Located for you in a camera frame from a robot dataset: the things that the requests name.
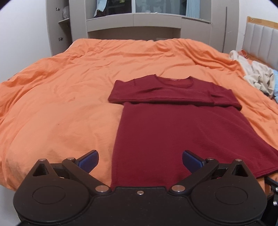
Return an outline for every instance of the blue gripper pad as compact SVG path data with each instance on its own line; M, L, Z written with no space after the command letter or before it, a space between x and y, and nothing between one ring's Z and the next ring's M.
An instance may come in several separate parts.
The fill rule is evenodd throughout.
M186 150L182 153L182 163L191 173L194 173L202 168L206 164L206 161L191 151Z
M96 150L92 150L87 154L83 155L79 159L77 159L77 165L86 171L87 173L91 172L93 168L98 164L98 152Z

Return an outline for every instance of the maroon shirt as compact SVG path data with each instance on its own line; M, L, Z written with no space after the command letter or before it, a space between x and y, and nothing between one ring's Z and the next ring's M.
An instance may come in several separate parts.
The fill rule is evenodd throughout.
M231 163L260 177L278 170L278 151L241 114L231 90L189 77L148 75L116 81L109 102L123 104L112 157L112 184L170 187L190 172L182 153Z

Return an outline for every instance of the bed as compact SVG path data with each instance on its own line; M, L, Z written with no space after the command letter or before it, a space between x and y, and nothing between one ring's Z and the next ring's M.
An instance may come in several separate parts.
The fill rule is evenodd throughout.
M116 80L151 74L231 89L256 133L278 149L278 104L250 86L228 54L190 39L79 39L0 84L0 184L16 190L39 158L57 163L96 149L100 160L90 174L110 185L123 106L108 96Z

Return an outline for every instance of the wooden headboard frame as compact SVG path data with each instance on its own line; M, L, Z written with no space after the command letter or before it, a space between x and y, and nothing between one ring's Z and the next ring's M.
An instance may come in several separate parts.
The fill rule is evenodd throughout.
M262 26L267 26L267 27L270 27L270 28L275 28L275 29L278 29L278 23L275 23L273 21L269 21L269 20L263 20L263 19L258 19L258 18L252 18L250 16L247 17L247 23L253 23L253 24L259 24L259 25L262 25ZM252 56L251 54L247 53L247 56L250 60L255 60L255 61L258 61L258 62L261 62L267 66L270 67L269 64L267 64L266 62Z

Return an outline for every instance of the shirt neckline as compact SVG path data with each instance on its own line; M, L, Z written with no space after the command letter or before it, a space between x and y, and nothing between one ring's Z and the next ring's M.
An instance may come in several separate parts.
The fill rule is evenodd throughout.
M188 86L180 86L180 85L166 84L166 83L164 83L163 81L161 81L161 80L173 80L174 78L163 78L163 77L158 77L157 75L154 75L154 77L155 77L155 79L156 79L157 82L159 82L160 84L163 84L164 86L169 86L169 87L179 87L179 88L184 88L184 89L186 89L186 88L189 88L189 87L193 86L193 83L194 83L193 78L192 78L191 76L189 76L189 77L187 77L187 78L184 78L184 79L177 79L178 81L180 81L180 80L186 80L186 79L190 80L190 81L191 81L191 84L189 84Z

